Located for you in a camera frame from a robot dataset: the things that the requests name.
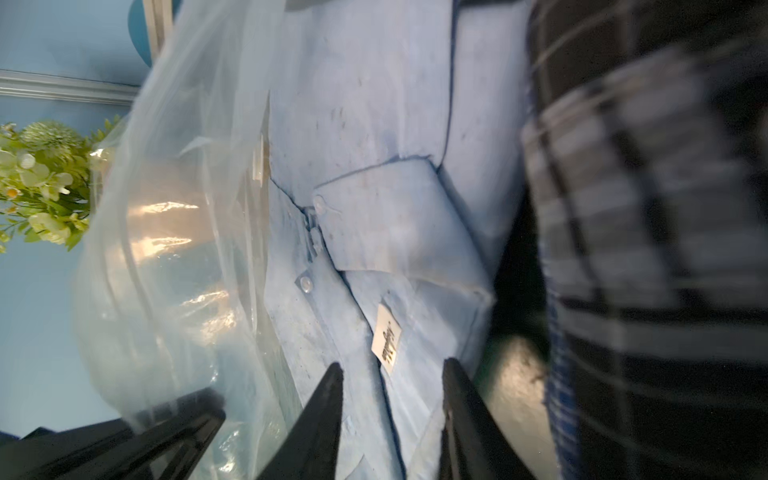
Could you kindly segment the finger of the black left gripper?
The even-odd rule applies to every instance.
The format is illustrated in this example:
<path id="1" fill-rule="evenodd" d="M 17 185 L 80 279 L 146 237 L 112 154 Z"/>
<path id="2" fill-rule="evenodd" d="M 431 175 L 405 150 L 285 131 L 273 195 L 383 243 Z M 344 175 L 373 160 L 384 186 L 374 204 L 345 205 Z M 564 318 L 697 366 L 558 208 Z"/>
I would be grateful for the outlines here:
<path id="1" fill-rule="evenodd" d="M 122 419 L 24 438 L 1 435 L 3 479 L 188 479 L 222 427 L 223 397 L 203 389 L 143 411 L 136 433 Z"/>

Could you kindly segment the clear plastic vacuum bag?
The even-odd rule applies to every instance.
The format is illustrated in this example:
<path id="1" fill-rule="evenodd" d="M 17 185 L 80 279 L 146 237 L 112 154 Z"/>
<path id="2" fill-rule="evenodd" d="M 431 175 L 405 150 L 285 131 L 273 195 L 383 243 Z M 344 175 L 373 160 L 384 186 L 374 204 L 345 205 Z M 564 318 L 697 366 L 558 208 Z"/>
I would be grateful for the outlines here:
<path id="1" fill-rule="evenodd" d="M 268 188 L 253 176 L 281 1 L 186 1 L 109 148 L 75 277 L 90 379 L 135 430 L 211 389 L 197 479 L 253 479 L 283 442 L 265 318 Z"/>

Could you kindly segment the dark plaid shirt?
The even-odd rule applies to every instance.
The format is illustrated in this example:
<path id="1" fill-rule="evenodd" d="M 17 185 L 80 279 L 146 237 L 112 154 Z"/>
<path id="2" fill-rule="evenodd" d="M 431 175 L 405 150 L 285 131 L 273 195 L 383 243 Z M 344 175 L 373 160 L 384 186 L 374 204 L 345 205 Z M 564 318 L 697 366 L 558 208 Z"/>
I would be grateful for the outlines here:
<path id="1" fill-rule="evenodd" d="M 536 1 L 522 140 L 580 479 L 767 475 L 767 5 Z"/>

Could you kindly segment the blue checked shirt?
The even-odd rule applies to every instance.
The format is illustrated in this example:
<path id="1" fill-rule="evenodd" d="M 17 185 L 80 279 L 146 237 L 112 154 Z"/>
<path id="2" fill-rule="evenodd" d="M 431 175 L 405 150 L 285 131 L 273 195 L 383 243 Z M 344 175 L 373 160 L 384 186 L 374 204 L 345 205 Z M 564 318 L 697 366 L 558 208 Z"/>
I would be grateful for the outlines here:
<path id="1" fill-rule="evenodd" d="M 545 242 L 539 240 L 537 247 L 545 285 L 549 339 L 549 367 L 544 404 L 554 442 L 559 478 L 580 479 L 579 422 L 570 381 L 569 347 L 558 320 L 557 294 L 551 280 Z"/>

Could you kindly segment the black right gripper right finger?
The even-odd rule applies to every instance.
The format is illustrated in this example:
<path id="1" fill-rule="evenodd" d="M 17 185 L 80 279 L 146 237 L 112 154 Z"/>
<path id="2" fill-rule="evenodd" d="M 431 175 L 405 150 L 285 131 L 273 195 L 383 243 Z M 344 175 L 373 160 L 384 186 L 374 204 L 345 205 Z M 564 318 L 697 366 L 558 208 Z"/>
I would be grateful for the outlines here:
<path id="1" fill-rule="evenodd" d="M 442 383 L 445 426 L 438 477 L 533 480 L 457 359 L 444 361 Z"/>

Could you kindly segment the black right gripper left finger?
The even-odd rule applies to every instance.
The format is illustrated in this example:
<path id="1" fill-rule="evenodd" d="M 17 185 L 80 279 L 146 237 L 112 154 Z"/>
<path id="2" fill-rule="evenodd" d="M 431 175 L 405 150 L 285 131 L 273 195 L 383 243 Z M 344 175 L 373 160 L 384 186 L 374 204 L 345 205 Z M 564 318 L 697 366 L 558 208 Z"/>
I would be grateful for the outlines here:
<path id="1" fill-rule="evenodd" d="M 342 411 L 343 370 L 338 362 L 334 362 L 257 479 L 334 479 Z"/>

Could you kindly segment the light blue shirt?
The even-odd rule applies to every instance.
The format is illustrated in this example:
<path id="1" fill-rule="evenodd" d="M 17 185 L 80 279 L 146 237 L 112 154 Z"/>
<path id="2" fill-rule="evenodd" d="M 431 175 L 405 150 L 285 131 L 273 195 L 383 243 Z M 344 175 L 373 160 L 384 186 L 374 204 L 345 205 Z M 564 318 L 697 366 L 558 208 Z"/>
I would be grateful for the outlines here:
<path id="1" fill-rule="evenodd" d="M 291 1 L 264 300 L 288 381 L 344 373 L 340 479 L 434 479 L 523 193 L 527 1 Z"/>

